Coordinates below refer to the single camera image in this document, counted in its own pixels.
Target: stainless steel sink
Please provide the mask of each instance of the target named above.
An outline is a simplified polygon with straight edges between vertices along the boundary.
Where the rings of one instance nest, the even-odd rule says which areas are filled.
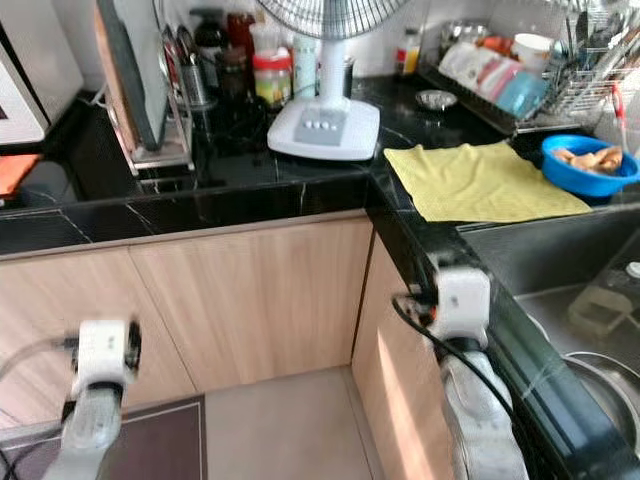
[[[488,228],[463,227],[460,233],[521,308],[540,324],[559,354],[602,354],[640,374],[638,326],[625,321],[609,336],[598,338],[571,323],[567,315],[573,300],[638,228],[640,207]],[[605,380],[626,394],[627,405],[640,413],[640,377],[631,373],[623,379],[597,365],[597,356],[591,358],[596,359],[593,366]],[[586,379],[582,380],[589,387]],[[587,389],[594,399],[601,400]],[[616,424],[617,419],[600,404]],[[639,442],[635,443],[638,453]]]

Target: dish rack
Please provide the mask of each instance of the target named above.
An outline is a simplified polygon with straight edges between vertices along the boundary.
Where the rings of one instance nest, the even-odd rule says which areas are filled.
[[[599,13],[598,23],[606,23],[606,15]],[[640,38],[634,39],[640,44]],[[625,51],[630,51],[628,44],[621,42],[613,49],[584,48],[586,55],[602,54],[617,57],[614,67],[623,66],[628,60]],[[482,98],[473,90],[460,85],[438,70],[438,67],[423,59],[419,73],[439,89],[454,93],[459,102],[471,112],[481,117],[495,129],[505,135],[536,131],[563,130],[568,128],[590,127],[600,119],[607,102],[610,102],[611,90],[618,84],[625,104],[640,91],[640,69],[611,68],[596,64],[592,70],[583,70],[571,66],[561,66],[547,71],[543,78],[549,81],[545,99],[533,111],[523,118],[502,110],[494,103]]]

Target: black marble countertop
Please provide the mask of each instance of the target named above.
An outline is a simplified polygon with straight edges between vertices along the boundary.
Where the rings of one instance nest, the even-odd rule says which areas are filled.
[[[462,224],[422,219],[382,154],[418,143],[436,148],[503,139],[461,106],[421,110],[414,96],[423,88],[429,84],[420,78],[355,81],[353,97],[381,110],[379,145],[368,162],[274,155],[265,145],[268,113],[256,108],[233,130],[223,108],[205,119],[215,133],[194,137],[194,174],[176,168],[140,179],[129,172],[105,112],[78,102],[37,147],[43,160],[18,195],[0,208],[0,255],[366,208],[407,283],[415,281],[416,261],[428,268],[435,253],[486,269],[461,236]],[[510,142],[539,165],[544,136]],[[596,210],[638,205],[635,186]],[[490,356],[536,439],[539,478],[553,478],[550,471],[559,478],[638,478],[637,457],[571,374],[560,372],[522,399],[559,356],[498,280],[493,290]]]

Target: metal rack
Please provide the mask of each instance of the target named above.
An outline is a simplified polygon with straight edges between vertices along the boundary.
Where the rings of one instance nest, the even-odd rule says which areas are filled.
[[[580,5],[575,1],[527,0],[524,3],[538,3],[541,8],[544,5],[561,6],[569,15],[580,10]],[[598,26],[606,25],[608,21],[606,12],[589,11],[589,15],[592,15]],[[640,25],[631,24],[630,30],[634,31],[633,29],[640,31]],[[591,70],[577,68],[579,62],[569,61],[564,66],[557,67],[555,71],[548,71],[545,75],[549,81],[549,89],[544,101],[524,118],[517,118],[500,109],[476,92],[443,75],[437,66],[429,62],[424,61],[421,64],[420,74],[438,88],[453,92],[461,104],[504,134],[559,130],[597,123],[615,84],[620,87],[625,103],[630,102],[634,94],[640,91],[640,70],[626,68],[625,63],[630,61],[630,58],[636,59],[639,50],[640,35],[635,35],[631,43],[621,42],[613,49],[583,48],[583,55],[598,55],[600,58],[606,56],[612,61],[604,64],[595,63]],[[640,66],[637,60],[631,64],[634,67]]]

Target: cabinet door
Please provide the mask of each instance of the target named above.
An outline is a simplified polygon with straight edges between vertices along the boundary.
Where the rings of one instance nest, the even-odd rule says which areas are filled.
[[[136,314],[142,330],[139,377],[125,405],[195,392],[159,312],[126,248],[0,263],[0,355],[77,330],[86,319]],[[71,387],[68,354],[41,354],[0,382],[0,409],[20,423],[59,417]]]
[[[368,219],[131,248],[199,391],[350,362]]]
[[[404,324],[391,296],[406,287],[378,237],[352,369],[389,480],[453,479],[443,388],[431,347]]]

